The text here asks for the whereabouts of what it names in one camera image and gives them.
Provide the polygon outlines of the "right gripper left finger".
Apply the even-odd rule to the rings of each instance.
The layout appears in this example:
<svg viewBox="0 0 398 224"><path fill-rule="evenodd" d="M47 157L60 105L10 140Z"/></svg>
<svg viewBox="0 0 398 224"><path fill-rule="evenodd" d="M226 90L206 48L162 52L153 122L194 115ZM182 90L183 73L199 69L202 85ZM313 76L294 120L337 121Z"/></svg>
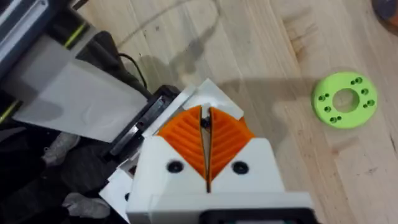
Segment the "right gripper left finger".
<svg viewBox="0 0 398 224"><path fill-rule="evenodd" d="M126 212L145 215L163 196L204 195L206 187L201 106L195 106L143 142Z"/></svg>

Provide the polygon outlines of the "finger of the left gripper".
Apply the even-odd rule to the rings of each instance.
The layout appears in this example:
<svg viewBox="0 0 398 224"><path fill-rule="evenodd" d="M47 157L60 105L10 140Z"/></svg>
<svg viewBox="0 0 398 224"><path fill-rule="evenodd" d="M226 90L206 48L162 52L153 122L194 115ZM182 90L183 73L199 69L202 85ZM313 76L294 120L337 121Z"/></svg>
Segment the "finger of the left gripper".
<svg viewBox="0 0 398 224"><path fill-rule="evenodd" d="M125 221L129 221L126 213L127 202L136 170L136 164L125 163L119 166L108 178L108 183L99 192Z"/></svg>
<svg viewBox="0 0 398 224"><path fill-rule="evenodd" d="M236 120L241 119L244 115L244 111L209 78L195 88L193 95L182 105L182 108L188 110L196 106L201 106L202 118L210 115L210 108L221 110Z"/></svg>

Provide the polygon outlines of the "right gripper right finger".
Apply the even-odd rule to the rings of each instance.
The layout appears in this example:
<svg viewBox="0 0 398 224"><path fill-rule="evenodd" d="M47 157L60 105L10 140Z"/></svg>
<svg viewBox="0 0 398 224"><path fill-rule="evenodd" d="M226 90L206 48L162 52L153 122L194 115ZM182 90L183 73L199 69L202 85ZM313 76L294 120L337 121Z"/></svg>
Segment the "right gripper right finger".
<svg viewBox="0 0 398 224"><path fill-rule="evenodd" d="M275 156L266 138L257 138L241 121L210 108L209 193L283 192Z"/></svg>

